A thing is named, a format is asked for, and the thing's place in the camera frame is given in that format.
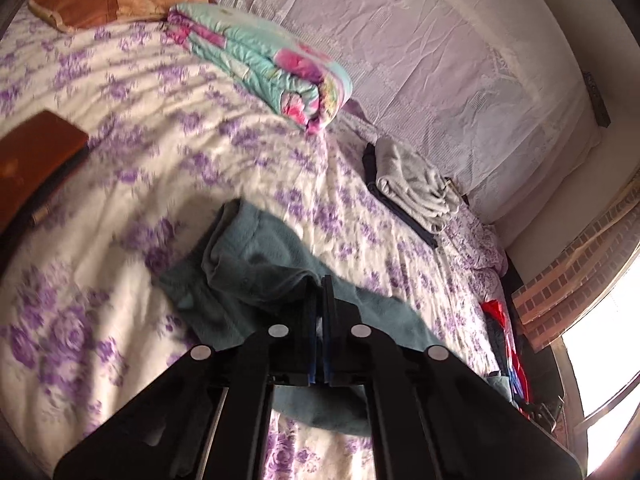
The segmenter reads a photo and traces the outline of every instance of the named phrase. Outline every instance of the bedspread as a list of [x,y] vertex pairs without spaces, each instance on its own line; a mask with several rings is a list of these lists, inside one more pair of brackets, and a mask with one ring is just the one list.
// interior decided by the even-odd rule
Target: bedspread
[[[307,137],[159,23],[74,36],[21,10],[0,42],[0,135],[42,108],[86,131],[0,284],[0,410],[47,472],[194,342],[152,276],[223,202],[282,218],[339,276],[395,295],[478,374],[497,370],[479,301],[504,253],[462,207],[432,251],[367,192],[364,127]],[[267,478],[372,478],[370,441],[271,416]]]

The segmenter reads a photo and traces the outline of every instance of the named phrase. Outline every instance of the wall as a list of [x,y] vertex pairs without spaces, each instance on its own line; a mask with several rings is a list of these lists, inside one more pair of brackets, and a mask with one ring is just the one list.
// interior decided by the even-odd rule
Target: wall
[[611,117],[602,141],[507,248],[526,283],[603,211],[640,164],[640,46],[611,0],[545,0]]

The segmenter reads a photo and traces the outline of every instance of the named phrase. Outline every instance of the floral comforter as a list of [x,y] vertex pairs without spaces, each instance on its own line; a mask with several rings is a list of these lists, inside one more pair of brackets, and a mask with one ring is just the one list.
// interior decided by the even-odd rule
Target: floral comforter
[[[21,10],[0,42],[0,136],[43,108],[90,135],[0,283],[0,410],[47,472],[193,343],[152,276],[244,196],[339,276],[407,300],[478,374],[504,253],[466,209],[432,251],[367,192],[363,124],[306,137],[159,23],[75,36]],[[268,478],[372,478],[370,441],[273,413]]]

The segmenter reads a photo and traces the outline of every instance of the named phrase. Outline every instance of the silver screw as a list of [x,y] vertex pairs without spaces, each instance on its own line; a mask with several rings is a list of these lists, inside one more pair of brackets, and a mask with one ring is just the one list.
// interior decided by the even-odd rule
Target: silver screw
[[356,337],[369,337],[371,335],[371,329],[367,325],[353,325],[351,327],[351,333]]
[[289,333],[287,325],[271,325],[269,327],[269,335],[271,337],[284,337]]
[[206,345],[198,345],[194,346],[191,349],[191,359],[195,359],[196,361],[204,361],[204,359],[209,359],[211,357],[211,348]]
[[449,350],[444,346],[434,345],[427,350],[427,355],[434,361],[444,361],[449,357]]

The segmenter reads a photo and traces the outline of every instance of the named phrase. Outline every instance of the folded quilt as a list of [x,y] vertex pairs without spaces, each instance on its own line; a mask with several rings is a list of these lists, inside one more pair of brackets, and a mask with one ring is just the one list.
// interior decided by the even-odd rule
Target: folded quilt
[[238,9],[183,3],[168,21],[177,43],[227,73],[276,113],[316,133],[349,99],[346,71],[279,25]]
[[[280,219],[242,199],[222,206],[190,255],[162,274],[159,285],[200,340],[223,350],[274,323],[298,324],[294,300],[305,280],[319,285],[327,274],[335,297],[355,304],[363,323],[415,350],[442,344],[407,303],[338,278]],[[316,428],[370,433],[361,388],[279,386],[273,409]]]
[[460,197],[415,150],[383,136],[376,141],[376,186],[430,233],[441,232]]

